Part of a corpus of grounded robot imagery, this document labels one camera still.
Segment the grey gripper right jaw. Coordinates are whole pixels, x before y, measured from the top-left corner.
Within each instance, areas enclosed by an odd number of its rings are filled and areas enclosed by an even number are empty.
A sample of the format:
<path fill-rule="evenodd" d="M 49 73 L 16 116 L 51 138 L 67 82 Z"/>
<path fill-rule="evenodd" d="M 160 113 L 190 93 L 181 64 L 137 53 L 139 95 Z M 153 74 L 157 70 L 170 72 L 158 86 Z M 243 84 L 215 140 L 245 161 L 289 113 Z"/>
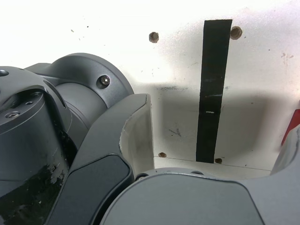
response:
<path fill-rule="evenodd" d="M 135 182 L 111 204 L 103 225 L 297 225 L 300 222 L 300 129 L 269 176 L 223 180 L 159 173 Z"/>

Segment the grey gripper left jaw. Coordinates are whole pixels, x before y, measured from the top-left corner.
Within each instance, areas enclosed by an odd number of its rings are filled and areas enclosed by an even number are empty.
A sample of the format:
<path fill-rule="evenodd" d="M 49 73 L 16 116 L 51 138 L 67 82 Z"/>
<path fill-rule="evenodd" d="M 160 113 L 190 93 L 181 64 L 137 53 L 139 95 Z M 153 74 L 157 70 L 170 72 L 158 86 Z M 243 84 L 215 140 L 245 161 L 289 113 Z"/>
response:
<path fill-rule="evenodd" d="M 150 95 L 129 95 L 92 124 L 47 224 L 98 225 L 135 177 L 153 168 Z"/>

